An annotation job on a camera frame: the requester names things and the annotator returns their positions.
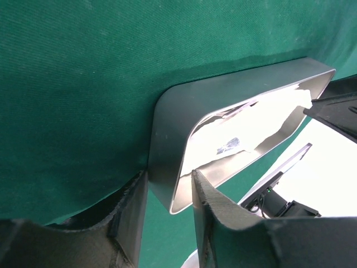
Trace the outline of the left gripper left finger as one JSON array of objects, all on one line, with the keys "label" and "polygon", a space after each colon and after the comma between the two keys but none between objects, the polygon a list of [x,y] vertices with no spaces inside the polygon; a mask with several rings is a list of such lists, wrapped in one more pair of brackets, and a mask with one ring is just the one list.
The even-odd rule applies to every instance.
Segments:
[{"label": "left gripper left finger", "polygon": [[138,267],[148,176],[61,224],[1,220],[1,267]]}]

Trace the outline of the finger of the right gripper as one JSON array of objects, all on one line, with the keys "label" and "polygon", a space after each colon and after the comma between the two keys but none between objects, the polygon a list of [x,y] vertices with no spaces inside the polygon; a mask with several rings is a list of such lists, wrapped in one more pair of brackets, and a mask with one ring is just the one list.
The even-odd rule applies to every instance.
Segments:
[{"label": "finger of the right gripper", "polygon": [[303,113],[356,143],[356,92],[315,99]]}]

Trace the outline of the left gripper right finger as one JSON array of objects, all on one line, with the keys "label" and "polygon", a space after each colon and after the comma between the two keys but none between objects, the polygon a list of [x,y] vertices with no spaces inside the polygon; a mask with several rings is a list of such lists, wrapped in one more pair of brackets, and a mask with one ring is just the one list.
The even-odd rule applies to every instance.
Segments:
[{"label": "left gripper right finger", "polygon": [[200,267],[356,267],[356,218],[264,219],[191,173]]}]

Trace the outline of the stainless steel instrument tray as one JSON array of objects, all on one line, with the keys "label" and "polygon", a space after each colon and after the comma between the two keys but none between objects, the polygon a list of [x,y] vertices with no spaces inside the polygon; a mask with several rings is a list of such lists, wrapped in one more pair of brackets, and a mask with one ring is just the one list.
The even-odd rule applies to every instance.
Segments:
[{"label": "stainless steel instrument tray", "polygon": [[[191,172],[181,175],[181,168],[188,140],[200,127],[277,90],[308,89],[313,101],[334,74],[330,66],[301,58],[169,88],[159,98],[153,116],[148,173],[154,195],[173,215],[192,204]],[[304,109],[295,108],[282,127],[252,152],[241,151],[196,169],[212,186],[222,185],[290,138],[305,119]]]}]

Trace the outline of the green surgical drape cloth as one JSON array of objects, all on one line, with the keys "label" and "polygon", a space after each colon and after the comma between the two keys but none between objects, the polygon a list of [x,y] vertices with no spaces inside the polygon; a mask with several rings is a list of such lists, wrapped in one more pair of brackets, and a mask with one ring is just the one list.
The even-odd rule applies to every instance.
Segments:
[{"label": "green surgical drape cloth", "polygon": [[[2,1],[1,220],[61,224],[145,171],[138,267],[181,266],[193,200],[170,214],[149,181],[159,98],[301,58],[356,73],[355,1]],[[289,141],[222,185],[242,191]]]}]

